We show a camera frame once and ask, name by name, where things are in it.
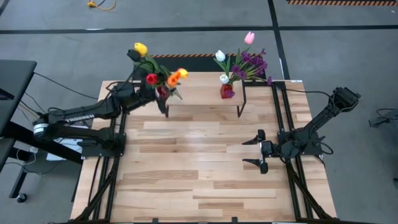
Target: white tulip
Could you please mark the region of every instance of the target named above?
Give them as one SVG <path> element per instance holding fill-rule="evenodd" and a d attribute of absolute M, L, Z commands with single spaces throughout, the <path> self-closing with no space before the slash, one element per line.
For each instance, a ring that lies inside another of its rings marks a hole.
<path fill-rule="evenodd" d="M 224 62 L 225 54 L 222 51 L 218 50 L 217 53 L 216 53 L 216 59 L 219 62 Z"/>
<path fill-rule="evenodd" d="M 222 84 L 227 84 L 229 82 L 229 78 L 225 74 L 222 74 L 220 75 L 220 81 Z"/>

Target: black desk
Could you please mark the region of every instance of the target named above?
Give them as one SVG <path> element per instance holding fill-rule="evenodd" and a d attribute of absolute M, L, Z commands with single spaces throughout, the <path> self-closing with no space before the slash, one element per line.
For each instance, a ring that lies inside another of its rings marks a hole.
<path fill-rule="evenodd" d="M 14 95 L 13 100 L 0 100 L 0 137 L 15 139 L 82 164 L 79 152 L 53 141 L 38 142 L 34 139 L 31 130 L 11 121 L 11 117 L 33 77 L 36 65 L 36 62 L 31 61 L 0 60 L 0 88 Z M 2 153 L 5 154 L 4 149 L 0 149 L 0 154 Z"/>

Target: caster wheel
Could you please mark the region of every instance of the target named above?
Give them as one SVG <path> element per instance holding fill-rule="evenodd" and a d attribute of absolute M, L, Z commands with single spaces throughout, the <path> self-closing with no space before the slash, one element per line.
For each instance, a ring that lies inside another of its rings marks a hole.
<path fill-rule="evenodd" d="M 17 202 L 18 203 L 24 203 L 27 200 L 27 195 L 26 194 L 19 194 L 17 197 Z"/>

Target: pink tulip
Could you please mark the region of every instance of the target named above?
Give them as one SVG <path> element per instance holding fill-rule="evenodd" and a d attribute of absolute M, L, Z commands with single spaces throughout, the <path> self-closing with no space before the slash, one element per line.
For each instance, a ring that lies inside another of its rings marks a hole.
<path fill-rule="evenodd" d="M 253 41 L 254 41 L 254 33 L 248 32 L 248 34 L 244 38 L 244 42 L 247 44 L 251 44 L 251 43 L 253 43 Z"/>

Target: yellow black hazard tape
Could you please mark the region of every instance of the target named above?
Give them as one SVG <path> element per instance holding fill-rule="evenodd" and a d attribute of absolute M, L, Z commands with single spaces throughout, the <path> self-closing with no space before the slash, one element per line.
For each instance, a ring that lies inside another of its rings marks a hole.
<path fill-rule="evenodd" d="M 288 0 L 289 4 L 313 5 L 313 6 L 397 6 L 392 1 L 309 1 L 309 0 Z"/>
<path fill-rule="evenodd" d="M 236 56 L 236 54 L 225 54 L 226 56 Z M 259 54 L 249 54 L 250 56 L 257 56 Z M 163 57 L 215 57 L 215 54 L 168 54 L 168 55 L 151 55 L 152 58 Z"/>

